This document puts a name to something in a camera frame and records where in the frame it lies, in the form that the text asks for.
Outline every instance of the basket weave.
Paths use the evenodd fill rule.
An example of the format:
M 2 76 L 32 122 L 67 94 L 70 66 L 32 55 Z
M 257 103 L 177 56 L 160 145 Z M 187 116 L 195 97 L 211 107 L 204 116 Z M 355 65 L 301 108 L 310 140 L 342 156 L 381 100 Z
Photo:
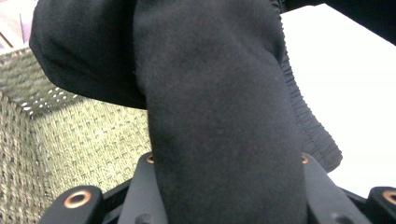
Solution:
M 147 113 L 55 87 L 30 49 L 0 55 L 0 222 L 37 223 L 78 185 L 107 191 L 150 151 Z

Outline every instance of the round metal ring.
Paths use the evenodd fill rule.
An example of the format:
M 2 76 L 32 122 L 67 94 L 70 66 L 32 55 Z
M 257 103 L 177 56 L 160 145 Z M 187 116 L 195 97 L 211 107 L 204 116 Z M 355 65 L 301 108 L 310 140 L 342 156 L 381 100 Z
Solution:
M 302 156 L 303 158 L 303 164 L 307 164 L 309 162 L 309 159 L 306 156 Z
M 396 190 L 385 190 L 382 195 L 388 202 L 396 205 Z
M 148 163 L 154 163 L 154 157 L 152 156 L 152 154 L 149 154 L 148 157 L 146 158 L 146 161 Z
M 87 190 L 80 190 L 69 195 L 64 201 L 66 208 L 77 208 L 87 203 L 91 198 L 91 193 Z

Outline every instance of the black cloth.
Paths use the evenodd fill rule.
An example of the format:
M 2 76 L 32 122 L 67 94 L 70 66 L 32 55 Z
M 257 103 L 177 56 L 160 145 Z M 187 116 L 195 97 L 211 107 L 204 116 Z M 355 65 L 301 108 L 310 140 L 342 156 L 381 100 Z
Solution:
M 169 223 L 305 223 L 302 151 L 341 153 L 291 72 L 276 1 L 40 0 L 31 48 L 69 91 L 146 108 Z

